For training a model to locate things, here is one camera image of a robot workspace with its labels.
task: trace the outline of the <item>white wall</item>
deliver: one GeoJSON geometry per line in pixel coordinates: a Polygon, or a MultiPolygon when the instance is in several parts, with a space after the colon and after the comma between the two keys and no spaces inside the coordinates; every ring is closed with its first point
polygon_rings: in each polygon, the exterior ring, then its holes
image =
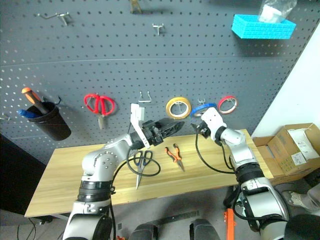
{"type": "Polygon", "coordinates": [[[320,128],[320,24],[252,137],[270,136],[286,124],[320,128]]]}

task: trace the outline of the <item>wooden table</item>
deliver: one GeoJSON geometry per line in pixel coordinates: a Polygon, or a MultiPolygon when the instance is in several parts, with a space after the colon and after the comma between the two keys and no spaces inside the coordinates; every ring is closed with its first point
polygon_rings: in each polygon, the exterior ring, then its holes
{"type": "MultiPolygon", "coordinates": [[[[267,178],[273,178],[247,130],[242,131],[264,175],[267,178]]],[[[102,146],[103,144],[98,144],[55,149],[24,216],[57,216],[71,212],[83,174],[82,160],[87,153],[98,150],[102,146]]],[[[225,166],[221,147],[211,139],[199,136],[198,146],[208,164],[220,170],[230,171],[225,166]]],[[[153,158],[161,165],[161,172],[157,176],[142,177],[139,188],[136,190],[137,175],[124,166],[113,184],[116,191],[116,194],[112,195],[114,205],[220,188],[237,183],[234,175],[215,172],[201,162],[195,149],[195,135],[168,137],[162,144],[152,146],[150,150],[153,151],[153,158]],[[173,143],[177,143],[180,148],[185,172],[182,172],[165,154],[166,146],[175,153],[173,143]]],[[[225,147],[225,153],[227,157],[230,155],[227,147],[225,147]]],[[[152,163],[144,169],[146,174],[156,171],[157,167],[152,163]]]]}

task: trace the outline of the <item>orange-handled pliers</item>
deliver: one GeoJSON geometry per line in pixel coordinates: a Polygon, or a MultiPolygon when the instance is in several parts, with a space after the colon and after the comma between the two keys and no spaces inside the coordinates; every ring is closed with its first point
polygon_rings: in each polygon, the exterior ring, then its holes
{"type": "Polygon", "coordinates": [[[185,168],[184,168],[184,165],[182,164],[182,158],[180,156],[180,149],[179,149],[178,145],[175,143],[173,144],[173,147],[175,148],[175,153],[177,154],[177,156],[173,155],[167,146],[164,148],[164,151],[166,154],[168,154],[168,156],[170,158],[172,158],[174,163],[178,164],[178,167],[184,172],[185,168]]]}

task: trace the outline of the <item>pegboard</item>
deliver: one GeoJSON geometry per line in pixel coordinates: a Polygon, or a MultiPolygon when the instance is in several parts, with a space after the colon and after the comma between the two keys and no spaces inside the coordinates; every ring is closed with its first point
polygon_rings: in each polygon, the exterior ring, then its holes
{"type": "MultiPolygon", "coordinates": [[[[105,143],[126,133],[130,103],[150,91],[146,120],[166,117],[172,97],[215,102],[235,95],[239,107],[223,119],[232,128],[258,125],[319,23],[317,0],[300,0],[289,16],[297,27],[288,40],[240,39],[231,31],[234,14],[257,14],[261,2],[224,0],[141,0],[143,14],[130,14],[119,0],[1,1],[1,134],[47,163],[55,148],[105,143]],[[55,12],[69,12],[64,26],[55,12]],[[154,24],[164,24],[157,35],[154,24]],[[72,134],[54,141],[17,114],[30,103],[30,87],[52,102],[72,134]],[[116,101],[115,114],[100,130],[83,108],[88,93],[116,101]]],[[[190,117],[178,135],[193,134],[190,117]]]]}

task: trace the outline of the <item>pen holder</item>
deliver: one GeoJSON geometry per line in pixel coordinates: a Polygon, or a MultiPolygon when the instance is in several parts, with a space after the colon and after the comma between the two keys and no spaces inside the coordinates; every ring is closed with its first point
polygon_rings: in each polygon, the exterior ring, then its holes
{"type": "Polygon", "coordinates": [[[49,112],[46,115],[42,115],[41,112],[33,105],[29,107],[27,111],[42,116],[28,118],[29,122],[37,125],[53,140],[60,141],[69,137],[71,130],[60,115],[59,108],[53,102],[49,101],[43,102],[42,104],[49,110],[49,112]]]}

